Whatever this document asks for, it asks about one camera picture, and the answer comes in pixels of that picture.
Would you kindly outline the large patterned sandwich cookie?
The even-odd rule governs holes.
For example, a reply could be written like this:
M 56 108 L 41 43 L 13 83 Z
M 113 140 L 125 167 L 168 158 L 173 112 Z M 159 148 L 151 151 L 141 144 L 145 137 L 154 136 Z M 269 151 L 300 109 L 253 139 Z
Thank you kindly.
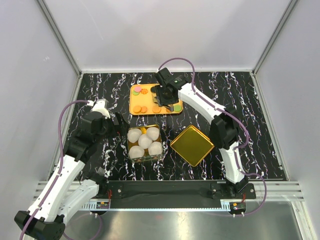
M 162 110 L 162 109 L 161 109 L 159 106 L 154 106 L 154 107 L 152 108 L 152 111 L 153 111 L 154 113 L 160 113 L 161 110 Z

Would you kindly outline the plain round orange cookie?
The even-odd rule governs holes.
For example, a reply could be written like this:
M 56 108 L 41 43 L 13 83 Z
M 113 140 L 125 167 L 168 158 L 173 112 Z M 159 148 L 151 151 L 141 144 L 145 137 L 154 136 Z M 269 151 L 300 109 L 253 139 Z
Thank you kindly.
M 141 107 L 141 113 L 146 113 L 148 111 L 148 108 L 146 106 Z

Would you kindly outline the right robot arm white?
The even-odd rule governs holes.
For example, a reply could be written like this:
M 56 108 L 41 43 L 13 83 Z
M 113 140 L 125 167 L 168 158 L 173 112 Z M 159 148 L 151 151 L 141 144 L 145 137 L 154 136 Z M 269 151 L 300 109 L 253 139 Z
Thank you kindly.
M 154 101 L 161 107 L 168 107 L 179 101 L 187 103 L 200 113 L 210 124 L 208 138 L 219 149 L 222 156 L 228 195 L 239 198 L 249 183 L 241 164 L 239 153 L 240 122 L 232 109 L 226 109 L 203 94 L 193 83 L 183 82 L 176 88 L 172 84 L 157 84 L 151 88 Z

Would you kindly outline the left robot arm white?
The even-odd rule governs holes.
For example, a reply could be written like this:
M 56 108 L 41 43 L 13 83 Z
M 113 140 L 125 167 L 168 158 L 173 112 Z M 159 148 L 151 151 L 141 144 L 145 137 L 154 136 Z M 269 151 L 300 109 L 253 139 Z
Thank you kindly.
M 106 177 L 98 172 L 90 172 L 76 190 L 66 195 L 100 142 L 125 136 L 129 129 L 118 112 L 115 114 L 117 123 L 114 123 L 106 99 L 83 100 L 82 103 L 91 110 L 83 116 L 69 143 L 64 145 L 62 140 L 59 141 L 60 157 L 55 171 L 28 210 L 20 210 L 14 217 L 21 229 L 20 239 L 30 236 L 35 240 L 59 240 L 68 222 L 85 203 L 93 198 L 112 197 L 113 191 Z

